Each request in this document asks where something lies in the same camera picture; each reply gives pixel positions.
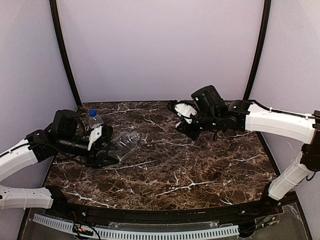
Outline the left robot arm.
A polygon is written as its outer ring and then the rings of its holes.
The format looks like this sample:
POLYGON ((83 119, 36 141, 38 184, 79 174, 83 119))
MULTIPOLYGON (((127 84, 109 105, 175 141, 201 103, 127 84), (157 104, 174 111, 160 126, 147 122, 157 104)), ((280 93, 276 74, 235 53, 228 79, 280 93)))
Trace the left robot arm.
MULTIPOLYGON (((0 179, 4 180, 16 172, 48 158, 62 155, 84 167, 98 169, 115 165, 119 160, 109 155, 113 128, 98 123, 86 136, 86 130, 77 135, 77 127, 84 128, 80 115, 63 109, 55 113, 52 123, 45 129, 28 134, 18 144, 1 153, 0 179)), ((42 208, 65 211, 67 198, 57 186, 42 188, 0 187, 0 208, 42 208)))

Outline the black frame post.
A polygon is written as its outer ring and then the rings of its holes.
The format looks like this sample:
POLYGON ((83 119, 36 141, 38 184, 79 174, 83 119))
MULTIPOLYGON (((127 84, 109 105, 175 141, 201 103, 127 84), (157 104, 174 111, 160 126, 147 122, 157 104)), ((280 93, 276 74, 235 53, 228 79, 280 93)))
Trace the black frame post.
POLYGON ((256 44, 256 48, 255 48, 255 53, 254 53, 248 81, 247 81, 244 95, 242 98, 243 100, 248 100, 250 98, 250 95, 251 95, 251 92, 252 92, 252 89, 254 86, 254 82, 256 79, 257 71, 258 71, 261 56, 262 56, 265 37, 267 34, 271 5, 272 5, 271 0, 265 0, 263 3, 263 11, 262 11, 262 16, 261 16, 261 24, 260 24, 260 28, 259 28, 257 44, 256 44))
POLYGON ((69 61, 68 53, 67 53, 67 48, 66 44, 64 41, 64 36, 63 36, 63 31, 62 31, 62 25, 60 21, 60 15, 59 15, 59 10, 58 10, 58 1, 57 0, 50 0, 49 1, 49 6, 50 6, 50 12, 51 12, 51 17, 52 17, 52 22, 53 22, 53 27, 54 27, 54 32, 58 44, 58 49, 60 53, 60 57, 62 60, 62 64, 64 67, 64 71, 67 77, 68 85, 70 87, 74 102, 79 108, 82 105, 82 101, 80 98, 79 91, 76 86, 76 81, 72 72, 71 64, 69 61))

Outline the right black frame post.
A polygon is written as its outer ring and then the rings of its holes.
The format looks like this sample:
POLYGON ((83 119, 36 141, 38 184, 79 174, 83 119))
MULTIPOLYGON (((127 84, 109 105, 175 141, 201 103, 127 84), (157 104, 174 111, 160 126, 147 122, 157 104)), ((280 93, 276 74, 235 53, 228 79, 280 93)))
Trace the right black frame post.
POLYGON ((252 92, 252 89, 254 86, 254 82, 256 79, 257 71, 258 71, 261 56, 262 56, 265 37, 267 34, 271 5, 272 5, 271 0, 265 0, 263 3, 263 11, 262 11, 262 16, 261 16, 261 24, 260 24, 260 28, 259 28, 257 44, 256 44, 256 48, 255 48, 255 53, 254 53, 248 81, 247 81, 244 95, 242 98, 243 100, 248 100, 250 98, 250 95, 251 95, 251 92, 252 92))

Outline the clear unlabeled plastic bottle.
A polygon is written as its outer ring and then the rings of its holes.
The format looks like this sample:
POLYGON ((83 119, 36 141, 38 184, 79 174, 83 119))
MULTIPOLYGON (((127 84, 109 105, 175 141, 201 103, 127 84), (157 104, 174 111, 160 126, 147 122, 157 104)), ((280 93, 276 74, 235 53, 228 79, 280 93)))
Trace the clear unlabeled plastic bottle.
POLYGON ((141 135, 137 131, 121 132, 111 140, 108 155, 121 162, 137 148, 140 138, 141 135))

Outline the black front table rail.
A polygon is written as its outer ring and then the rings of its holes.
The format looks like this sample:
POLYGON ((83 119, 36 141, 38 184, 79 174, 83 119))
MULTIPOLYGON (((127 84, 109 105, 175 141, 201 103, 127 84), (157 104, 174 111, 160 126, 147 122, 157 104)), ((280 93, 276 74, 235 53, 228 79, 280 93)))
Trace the black front table rail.
POLYGON ((130 224, 187 224, 205 221, 219 223, 248 223, 258 217, 276 214, 281 201, 262 198, 247 203, 189 210, 126 210, 94 207, 67 202, 66 199, 44 211, 54 217, 76 220, 91 225, 108 225, 110 222, 130 224))

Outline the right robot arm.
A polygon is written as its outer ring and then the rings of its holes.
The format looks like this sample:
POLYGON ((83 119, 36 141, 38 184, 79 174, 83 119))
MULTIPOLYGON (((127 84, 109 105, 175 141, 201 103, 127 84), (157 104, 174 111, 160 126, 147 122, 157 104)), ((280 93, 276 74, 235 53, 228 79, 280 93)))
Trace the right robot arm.
POLYGON ((301 142, 302 148, 283 173, 265 189, 262 200, 280 201, 311 173, 320 170, 320 113, 295 113, 266 107, 255 100, 227 104, 212 85, 191 95, 193 103, 171 100, 168 109, 180 117, 178 132, 193 141, 203 131, 227 130, 269 133, 301 142))

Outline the left black frame post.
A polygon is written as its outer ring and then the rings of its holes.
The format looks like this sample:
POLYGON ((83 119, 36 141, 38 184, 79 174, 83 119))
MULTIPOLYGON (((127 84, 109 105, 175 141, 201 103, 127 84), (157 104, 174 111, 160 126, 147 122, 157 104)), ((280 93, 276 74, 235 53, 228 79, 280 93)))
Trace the left black frame post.
POLYGON ((60 15, 59 15, 59 10, 58 10, 58 1, 57 0, 50 0, 49 1, 49 6, 50 6, 50 12, 51 12, 51 17, 52 17, 52 22, 53 22, 53 27, 54 27, 54 32, 58 44, 58 49, 60 53, 60 57, 62 60, 62 64, 64 67, 64 71, 67 77, 68 85, 70 87, 74 102, 79 108, 82 105, 82 101, 80 98, 79 91, 76 86, 76 81, 72 72, 71 64, 69 61, 68 53, 67 53, 67 48, 66 44, 64 41, 64 36, 63 36, 63 31, 62 31, 62 25, 60 21, 60 15))

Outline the blue cap water bottle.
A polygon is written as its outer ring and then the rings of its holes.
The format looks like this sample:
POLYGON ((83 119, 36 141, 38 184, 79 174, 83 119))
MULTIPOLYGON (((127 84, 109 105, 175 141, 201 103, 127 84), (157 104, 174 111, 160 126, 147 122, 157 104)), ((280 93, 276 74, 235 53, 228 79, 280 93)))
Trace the blue cap water bottle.
POLYGON ((97 111, 95 109, 92 109, 92 110, 89 111, 88 124, 89 124, 89 128, 91 130, 94 130, 96 128, 100 128, 104 124, 103 119, 101 118, 100 115, 98 115, 98 113, 97 113, 97 111))

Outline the small circuit board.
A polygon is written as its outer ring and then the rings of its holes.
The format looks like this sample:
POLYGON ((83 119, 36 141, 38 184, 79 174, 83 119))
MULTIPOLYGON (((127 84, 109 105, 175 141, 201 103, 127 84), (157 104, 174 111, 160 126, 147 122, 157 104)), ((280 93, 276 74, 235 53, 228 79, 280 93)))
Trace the small circuit board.
POLYGON ((76 236, 92 237, 94 235, 92 230, 86 229, 81 224, 74 224, 71 230, 76 236))

